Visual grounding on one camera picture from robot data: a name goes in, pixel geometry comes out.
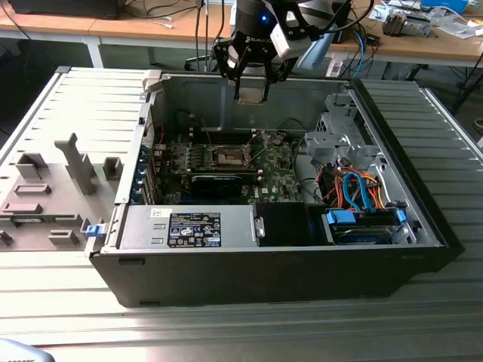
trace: power supply label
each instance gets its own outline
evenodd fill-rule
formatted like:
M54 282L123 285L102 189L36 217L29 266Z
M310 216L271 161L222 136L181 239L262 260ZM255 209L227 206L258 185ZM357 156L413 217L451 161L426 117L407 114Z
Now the power supply label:
M169 247L221 247L219 213L172 213Z

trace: side panel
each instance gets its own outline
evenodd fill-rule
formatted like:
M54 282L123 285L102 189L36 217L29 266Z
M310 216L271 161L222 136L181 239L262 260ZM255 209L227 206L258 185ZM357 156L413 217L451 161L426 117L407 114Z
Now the side panel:
M95 255L126 307L302 302L389 296L415 274L449 262L436 248Z

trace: blue object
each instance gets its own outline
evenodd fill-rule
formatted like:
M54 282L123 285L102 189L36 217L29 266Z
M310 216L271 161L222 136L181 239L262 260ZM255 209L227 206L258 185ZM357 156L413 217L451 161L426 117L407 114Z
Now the blue object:
M106 224L90 224L85 230L85 234L88 238L101 238L103 237L106 229Z
M330 210L327 215L327 222L331 224L355 224L355 216L349 210Z
M458 14L462 14L466 6L468 5L468 0L421 0L421 6L425 8L434 8L436 6L444 6L456 11Z
M354 75L352 76L353 78L355 78L357 76L357 74L359 73L359 71L361 70L361 65L364 62L365 43L362 40L361 34L359 34L358 32L356 32L354 29L352 31L354 32L354 34L357 35L357 37L359 39L359 44L361 45L361 50L362 50L362 52L361 52L361 59L359 59L359 65L358 65L357 70L355 71Z
M315 70L325 58L329 47L334 40L335 32L324 34L319 40L314 41L308 51L300 58L297 68Z
M349 180L351 176L355 176L355 178L359 182L359 187L361 188L362 202L364 202L365 208L372 213L376 212L376 209L374 208L370 198L368 197L368 193L365 189L365 182L362 179L362 177L360 177L360 175L358 175L357 173L351 172L344 177L344 182L343 182L344 198L347 200L349 204L351 204L355 208L356 211L361 211L361 208L354 201L352 201L349 196Z
M399 222L401 224L404 224L406 222L407 218L406 218L406 214L405 214L405 212L403 210L397 210L395 212L395 215L398 217Z

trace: table leg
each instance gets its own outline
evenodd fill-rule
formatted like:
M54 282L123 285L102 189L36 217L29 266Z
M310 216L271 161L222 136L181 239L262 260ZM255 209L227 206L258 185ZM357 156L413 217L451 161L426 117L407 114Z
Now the table leg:
M88 46L89 55L91 56L92 66L94 68L103 68L103 58L100 56L100 40L96 36L83 36L84 44Z
M154 53L153 47L148 47L148 58L149 58L150 65L162 67L162 65L156 61L156 55Z

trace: wooden desk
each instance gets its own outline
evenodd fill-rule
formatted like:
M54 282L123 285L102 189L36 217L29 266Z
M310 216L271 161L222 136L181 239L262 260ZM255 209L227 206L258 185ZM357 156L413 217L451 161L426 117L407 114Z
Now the wooden desk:
M163 4L165 0L146 0L148 8ZM193 5L192 1L181 0L176 7L159 9L154 14L173 12ZM368 0L353 0L356 12L361 13L368 4ZM187 11L173 15L173 21L159 20L170 23L173 29L165 28L157 23L145 19L138 19L124 14L119 20L95 20L80 17L57 17L47 15L15 14L10 5L8 13L35 40L75 41L88 46L94 66L103 67L99 52L100 44L116 44L130 46L144 46L154 48L194 48L195 47L195 17L196 11ZM210 7L209 41L214 40L221 21L221 7ZM135 14L143 15L141 8L131 9ZM229 15L231 6L225 7L225 26L222 36L229 36L231 26ZM483 11L470 9L465 13L467 17L483 16ZM483 51L481 39L472 37L465 40L453 37L438 29L433 29L428 38L402 36L389 37L382 33L382 23L365 19L362 24L377 36L380 36L380 46L374 56L375 60L425 63L450 66L473 66ZM200 49L205 42L204 11L199 26ZM25 38L17 27L0 10L0 37ZM329 57L343 60L351 57L358 50L358 45L348 38L342 44L333 44L329 50Z
M181 6L172 6L164 9L162 12L154 12L153 14L167 14L170 12L178 11L190 6L193 6L192 2L183 2ZM151 1L150 6L160 4L159 0ZM208 19L208 38L210 42L214 41L214 37L217 35L221 26L221 6L210 5L210 16ZM229 25L229 15L231 6L225 6L225 23L221 36L229 37L231 34ZM138 11L134 14L142 14L142 11ZM172 40L172 41L195 41L195 22L196 22L196 9L186 11L173 15L173 21L157 20L160 23L168 23L174 26L173 29L168 29L164 26L160 26L157 23L146 19L138 19L132 17L129 14L122 15L121 19L112 20L96 20L95 23L89 29L91 35L96 36L121 36L127 38L144 38L144 39L158 39L158 40ZM199 41L205 41L205 10L202 10L199 21L198 30Z
M94 25L95 19L88 17L58 17L54 15L24 15L16 14L10 4L4 1L8 14L26 32L54 33L65 35L89 35L89 29ZM12 23L0 8L0 30L18 32L17 26Z

